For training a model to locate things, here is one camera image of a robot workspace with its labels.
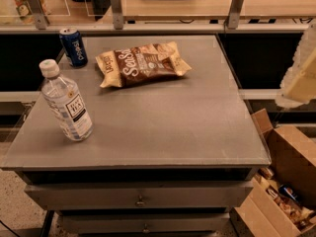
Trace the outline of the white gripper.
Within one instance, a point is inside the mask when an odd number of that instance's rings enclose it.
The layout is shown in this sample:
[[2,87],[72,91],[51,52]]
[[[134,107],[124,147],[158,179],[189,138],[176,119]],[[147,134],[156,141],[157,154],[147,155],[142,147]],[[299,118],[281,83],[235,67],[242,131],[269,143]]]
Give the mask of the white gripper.
[[316,96],[316,25],[304,32],[280,83],[276,104],[285,109],[309,103]]

